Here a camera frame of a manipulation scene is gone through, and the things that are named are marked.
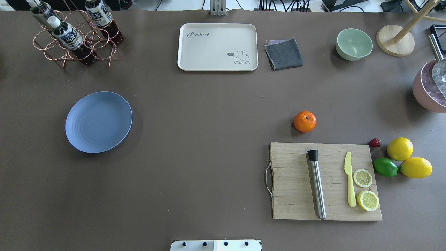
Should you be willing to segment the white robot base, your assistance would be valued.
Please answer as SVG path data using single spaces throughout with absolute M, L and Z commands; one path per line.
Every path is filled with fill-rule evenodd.
M 172 242 L 171 251 L 261 251 L 261 240 L 177 240 Z

